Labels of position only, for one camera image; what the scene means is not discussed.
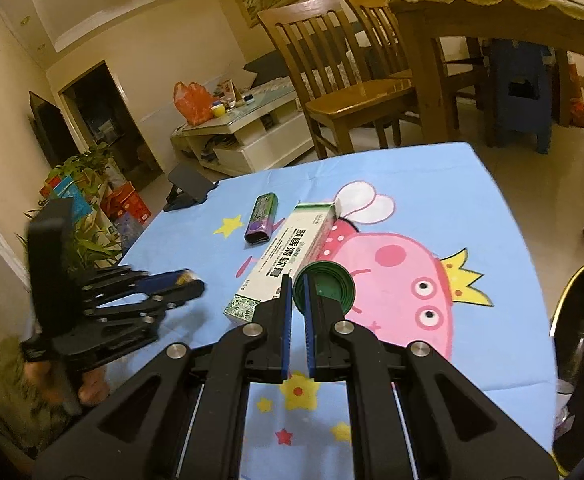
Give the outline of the person left hand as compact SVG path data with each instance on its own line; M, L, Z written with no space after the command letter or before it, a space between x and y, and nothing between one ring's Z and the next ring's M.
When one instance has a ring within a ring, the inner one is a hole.
M59 362L25 362L23 368L26 381L52 405L76 400L80 404L94 406L110 394L104 367L84 373L82 378L68 373Z

